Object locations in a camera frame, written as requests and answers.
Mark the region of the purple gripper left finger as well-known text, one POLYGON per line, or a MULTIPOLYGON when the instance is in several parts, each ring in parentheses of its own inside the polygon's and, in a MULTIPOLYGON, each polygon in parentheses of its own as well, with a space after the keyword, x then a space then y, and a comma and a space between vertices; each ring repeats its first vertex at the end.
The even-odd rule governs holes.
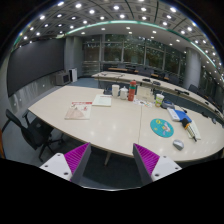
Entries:
POLYGON ((66 154, 56 153, 41 169, 78 184, 91 154, 91 144, 83 144, 66 154))

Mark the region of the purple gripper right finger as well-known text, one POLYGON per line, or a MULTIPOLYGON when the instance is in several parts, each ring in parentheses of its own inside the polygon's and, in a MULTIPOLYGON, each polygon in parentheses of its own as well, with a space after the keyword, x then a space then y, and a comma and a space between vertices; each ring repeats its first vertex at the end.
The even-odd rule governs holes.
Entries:
POLYGON ((136 143, 133 144, 133 155, 143 185, 181 170, 181 167, 169 157, 159 156, 136 143))

